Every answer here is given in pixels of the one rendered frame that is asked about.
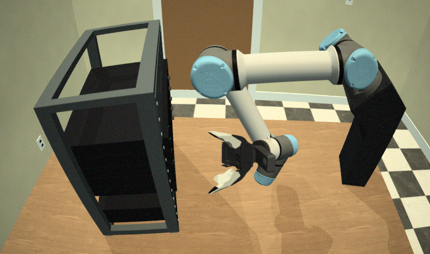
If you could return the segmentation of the dark grey server rack frame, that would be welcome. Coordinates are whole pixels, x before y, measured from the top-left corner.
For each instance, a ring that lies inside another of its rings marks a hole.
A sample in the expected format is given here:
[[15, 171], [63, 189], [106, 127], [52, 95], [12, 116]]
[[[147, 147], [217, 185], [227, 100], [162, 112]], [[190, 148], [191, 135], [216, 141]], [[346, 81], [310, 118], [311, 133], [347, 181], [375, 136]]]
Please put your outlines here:
[[[97, 35], [146, 28], [141, 62], [102, 66]], [[33, 108], [66, 176], [105, 236], [179, 232], [174, 116], [171, 103], [168, 109], [170, 76], [160, 31], [160, 20], [85, 30]], [[80, 94], [58, 98], [86, 48], [91, 70]], [[72, 113], [63, 131], [56, 113], [65, 111]]]

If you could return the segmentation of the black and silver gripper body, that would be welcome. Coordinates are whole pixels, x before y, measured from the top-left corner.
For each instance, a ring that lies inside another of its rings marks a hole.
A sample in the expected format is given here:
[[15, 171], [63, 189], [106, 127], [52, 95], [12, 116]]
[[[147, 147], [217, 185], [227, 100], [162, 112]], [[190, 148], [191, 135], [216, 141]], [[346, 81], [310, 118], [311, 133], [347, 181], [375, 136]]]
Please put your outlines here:
[[256, 150], [254, 146], [262, 145], [270, 151], [268, 144], [263, 140], [254, 141], [250, 145], [245, 145], [240, 151], [240, 147], [231, 148], [226, 142], [222, 142], [222, 163], [224, 167], [234, 166], [242, 171], [250, 170], [255, 163]]

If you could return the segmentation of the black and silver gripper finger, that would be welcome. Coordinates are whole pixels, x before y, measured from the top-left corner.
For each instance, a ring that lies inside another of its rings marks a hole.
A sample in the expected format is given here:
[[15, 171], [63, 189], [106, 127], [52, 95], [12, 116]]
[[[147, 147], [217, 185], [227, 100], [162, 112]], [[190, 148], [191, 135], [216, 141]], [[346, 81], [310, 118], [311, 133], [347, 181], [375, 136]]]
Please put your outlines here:
[[227, 170], [224, 174], [219, 174], [214, 177], [214, 181], [218, 184], [214, 186], [208, 193], [216, 193], [222, 189], [225, 189], [229, 186], [236, 184], [241, 181], [246, 175], [247, 171], [242, 171], [241, 168], [238, 170], [234, 170], [233, 168]]
[[247, 142], [247, 140], [239, 135], [233, 135], [233, 134], [228, 134], [228, 133], [222, 133], [222, 132], [216, 132], [216, 131], [209, 131], [209, 134], [211, 134], [212, 136], [226, 142], [231, 148], [237, 148], [240, 147], [240, 151], [242, 149], [243, 146], [245, 145], [250, 145], [249, 142]]

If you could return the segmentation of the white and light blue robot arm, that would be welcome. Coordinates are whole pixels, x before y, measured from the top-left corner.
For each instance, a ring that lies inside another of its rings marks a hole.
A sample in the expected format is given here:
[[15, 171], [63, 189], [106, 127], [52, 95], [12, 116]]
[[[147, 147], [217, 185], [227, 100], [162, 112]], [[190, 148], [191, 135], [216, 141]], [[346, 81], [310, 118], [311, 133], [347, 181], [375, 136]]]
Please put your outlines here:
[[297, 153], [298, 141], [292, 135], [274, 137], [270, 133], [246, 85], [329, 80], [333, 85], [345, 85], [352, 99], [363, 99], [382, 81], [375, 56], [343, 29], [330, 33], [319, 51], [245, 55], [220, 45], [207, 46], [191, 69], [191, 83], [198, 93], [211, 99], [226, 96], [252, 142], [268, 144], [270, 151], [254, 147], [258, 164], [254, 179], [264, 186], [271, 185], [287, 159]]

